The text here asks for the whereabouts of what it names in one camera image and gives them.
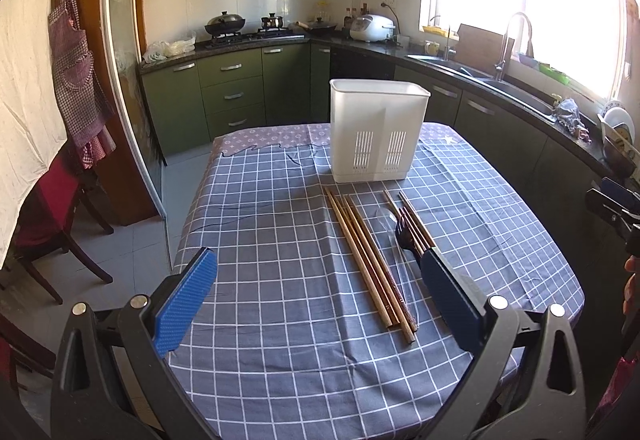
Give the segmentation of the person's right hand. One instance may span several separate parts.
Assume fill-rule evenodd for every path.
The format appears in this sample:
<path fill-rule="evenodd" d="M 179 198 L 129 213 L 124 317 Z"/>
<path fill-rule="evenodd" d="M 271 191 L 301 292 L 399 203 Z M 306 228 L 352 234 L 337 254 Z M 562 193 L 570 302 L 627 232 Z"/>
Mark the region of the person's right hand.
<path fill-rule="evenodd" d="M 630 256 L 625 262 L 625 270 L 630 274 L 624 288 L 623 314 L 628 316 L 634 305 L 634 293 L 636 292 L 636 279 L 639 271 L 639 258 Z"/>

